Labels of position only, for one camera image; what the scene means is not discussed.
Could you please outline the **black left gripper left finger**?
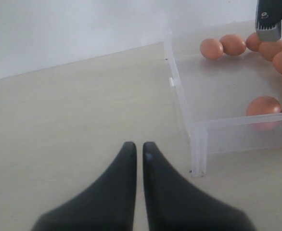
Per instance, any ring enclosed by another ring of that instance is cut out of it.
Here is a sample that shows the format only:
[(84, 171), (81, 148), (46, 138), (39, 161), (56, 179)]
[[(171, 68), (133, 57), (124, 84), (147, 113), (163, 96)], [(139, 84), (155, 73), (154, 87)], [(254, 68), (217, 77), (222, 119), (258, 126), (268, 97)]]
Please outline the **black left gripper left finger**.
[(137, 187), (137, 149), (123, 144), (110, 166), (86, 190), (43, 214), (34, 231), (131, 231)]

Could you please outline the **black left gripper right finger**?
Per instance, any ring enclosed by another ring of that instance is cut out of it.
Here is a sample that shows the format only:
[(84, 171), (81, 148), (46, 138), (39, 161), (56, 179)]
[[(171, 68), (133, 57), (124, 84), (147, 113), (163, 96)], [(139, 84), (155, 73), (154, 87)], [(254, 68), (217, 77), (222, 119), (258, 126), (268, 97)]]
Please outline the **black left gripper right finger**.
[(143, 187), (151, 231), (256, 230), (243, 211), (189, 183), (152, 141), (143, 144)]

